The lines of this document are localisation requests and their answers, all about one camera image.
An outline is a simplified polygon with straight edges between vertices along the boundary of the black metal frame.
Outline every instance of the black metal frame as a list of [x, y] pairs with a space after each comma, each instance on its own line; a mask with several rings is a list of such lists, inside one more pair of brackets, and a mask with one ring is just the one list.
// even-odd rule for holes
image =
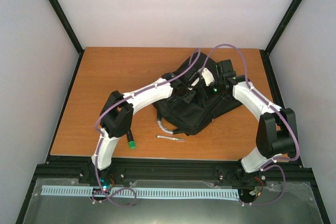
[[[71, 88], [73, 86], [80, 62], [83, 57], [84, 50], [82, 49], [76, 34], [74, 33], [66, 15], [64, 14], [60, 4], [57, 0], [49, 0], [55, 13], [60, 19], [64, 29], [66, 30], [71, 42], [78, 52], [78, 61], [74, 70], [71, 83], [67, 92], [67, 96], [62, 107], [62, 111], [57, 123], [57, 127], [52, 138], [54, 142], [62, 115], [64, 113]], [[274, 49], [277, 41], [279, 40], [284, 29], [290, 22], [296, 9], [302, 0], [293, 0], [287, 9], [284, 17], [282, 18], [278, 28], [272, 36], [267, 48], [260, 50], [262, 62], [264, 64], [265, 73], [267, 76], [268, 84], [271, 90], [271, 95], [274, 103], [284, 106], [281, 93], [273, 72], [273, 68], [269, 56]], [[128, 182], [137, 179], [154, 179], [154, 180], [202, 180], [210, 181], [219, 185], [230, 185], [233, 188], [244, 189], [244, 186], [238, 184], [229, 184], [220, 178], [223, 171], [232, 169], [237, 162], [229, 161], [183, 161], [183, 160], [169, 160], [169, 159], [136, 159], [136, 158], [112, 158], [113, 174], [116, 183], [127, 185]], [[324, 223], [330, 223], [327, 212], [325, 210], [314, 174], [311, 168], [303, 168], [302, 162], [281, 163], [284, 169], [287, 181], [293, 182], [309, 182], [311, 184], [315, 199], [317, 201], [321, 217]], [[269, 181], [282, 181], [282, 176], [276, 169], [268, 170], [264, 173]], [[32, 181], [30, 183], [25, 201], [22, 205], [21, 211], [17, 218], [17, 224], [23, 223], [24, 216], [38, 178], [77, 178], [82, 183], [96, 184], [92, 175], [92, 166], [90, 157], [72, 157], [72, 156], [51, 156], [50, 150], [48, 153], [47, 161], [45, 164], [37, 165]]]

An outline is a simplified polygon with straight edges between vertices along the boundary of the transparent plastic sheet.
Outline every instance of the transparent plastic sheet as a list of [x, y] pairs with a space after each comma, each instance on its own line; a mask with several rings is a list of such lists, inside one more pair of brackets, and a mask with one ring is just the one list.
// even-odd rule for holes
[[[35, 186], [24, 223], [322, 223], [309, 183], [287, 183], [284, 196], [265, 207], [241, 207], [237, 201], [185, 199], [138, 199], [130, 208], [118, 208], [105, 202], [92, 204], [89, 197], [41, 196], [42, 185], [74, 185], [75, 179], [39, 179]], [[138, 180], [133, 188], [204, 188], [219, 189], [211, 183], [188, 181]], [[260, 199], [268, 202], [282, 190], [279, 182], [267, 182]], [[127, 205], [130, 199], [115, 199]]]

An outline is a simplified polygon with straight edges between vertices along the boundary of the table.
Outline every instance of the table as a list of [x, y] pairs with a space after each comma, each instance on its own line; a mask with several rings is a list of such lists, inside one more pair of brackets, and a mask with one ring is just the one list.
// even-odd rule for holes
[[[94, 124], [109, 94], [129, 92], [152, 83], [166, 72], [177, 69], [194, 48], [120, 48], [85, 49], [72, 91], [64, 111], [51, 155], [91, 156], [99, 134]], [[202, 49], [209, 53], [210, 48]], [[248, 77], [255, 87], [271, 100], [266, 74], [258, 49], [242, 49]], [[244, 74], [239, 54], [233, 49], [217, 49], [212, 59], [231, 59], [237, 74]], [[165, 126], [174, 127], [164, 122]], [[132, 122], [136, 148], [129, 149], [123, 136], [114, 157], [151, 157], [169, 159], [237, 160], [255, 147], [258, 122], [244, 107], [215, 119], [196, 136], [179, 134], [184, 142], [156, 138], [164, 135], [156, 124], [152, 105], [139, 111]]]

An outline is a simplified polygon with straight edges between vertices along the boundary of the black bag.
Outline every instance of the black bag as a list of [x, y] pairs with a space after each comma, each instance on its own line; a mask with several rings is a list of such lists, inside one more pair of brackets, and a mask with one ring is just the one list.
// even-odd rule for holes
[[[180, 77], [182, 83], [186, 84], [197, 73], [202, 67], [205, 58], [206, 55], [201, 53], [193, 68], [183, 77]], [[189, 66], [189, 60], [188, 58], [173, 74], [176, 76], [183, 72]], [[223, 80], [224, 75], [227, 73], [230, 73], [230, 76], [236, 75], [230, 60], [216, 63], [209, 58], [205, 67], [213, 74], [215, 82]], [[196, 135], [207, 127], [213, 119], [241, 105], [231, 94], [219, 93], [213, 87], [198, 87], [195, 90], [196, 92], [194, 91], [191, 100], [182, 97], [181, 94], [178, 94], [177, 90], [174, 88], [171, 97], [153, 104], [158, 111], [159, 118], [163, 117], [177, 127], [174, 130], [174, 134], [185, 133], [186, 135]]]

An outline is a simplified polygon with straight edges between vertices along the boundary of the silver pen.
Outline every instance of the silver pen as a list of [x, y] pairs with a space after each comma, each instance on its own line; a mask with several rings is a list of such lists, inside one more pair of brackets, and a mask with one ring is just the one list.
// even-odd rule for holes
[[175, 140], [175, 141], [181, 141], [184, 142], [184, 139], [182, 138], [177, 138], [177, 137], [171, 137], [171, 136], [161, 136], [161, 135], [156, 135], [157, 138], [165, 138], [165, 139], [170, 139], [170, 140]]

